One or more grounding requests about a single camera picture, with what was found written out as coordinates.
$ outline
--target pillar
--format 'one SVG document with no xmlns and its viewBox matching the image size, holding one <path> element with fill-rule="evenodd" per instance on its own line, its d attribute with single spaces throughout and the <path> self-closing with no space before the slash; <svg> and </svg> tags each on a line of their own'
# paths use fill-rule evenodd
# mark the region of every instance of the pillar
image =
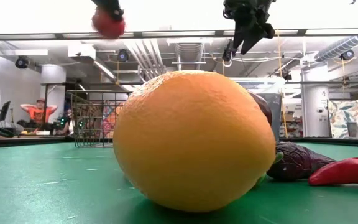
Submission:
<svg viewBox="0 0 358 224">
<path fill-rule="evenodd" d="M 328 66 L 302 71 L 302 81 L 329 81 Z M 330 137 L 327 84 L 301 86 L 304 137 Z"/>
<path fill-rule="evenodd" d="M 43 65 L 41 70 L 41 83 L 66 82 L 66 69 L 59 65 Z M 49 123 L 54 122 L 64 113 L 66 87 L 62 85 L 50 85 L 47 105 L 58 106 L 57 110 L 49 117 Z M 40 98 L 45 98 L 45 86 L 41 86 Z"/>
</svg>

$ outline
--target wire basket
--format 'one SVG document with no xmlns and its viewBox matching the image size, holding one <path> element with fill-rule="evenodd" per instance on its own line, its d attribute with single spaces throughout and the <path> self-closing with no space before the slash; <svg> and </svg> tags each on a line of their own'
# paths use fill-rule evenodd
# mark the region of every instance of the wire basket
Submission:
<svg viewBox="0 0 358 224">
<path fill-rule="evenodd" d="M 112 147 L 119 112 L 131 91 L 70 90 L 76 147 Z M 79 95 L 88 96 L 88 100 Z"/>
</svg>

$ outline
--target green felt surface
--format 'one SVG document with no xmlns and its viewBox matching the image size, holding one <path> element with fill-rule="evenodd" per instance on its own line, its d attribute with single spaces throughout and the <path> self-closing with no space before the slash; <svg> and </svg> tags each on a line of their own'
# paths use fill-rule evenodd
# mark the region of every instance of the green felt surface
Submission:
<svg viewBox="0 0 358 224">
<path fill-rule="evenodd" d="M 303 144 L 335 159 L 358 147 Z M 110 149 L 73 144 L 0 148 L 0 223 L 358 223 L 358 185 L 267 179 L 226 208 L 185 214 L 154 205 L 124 178 Z"/>
</svg>

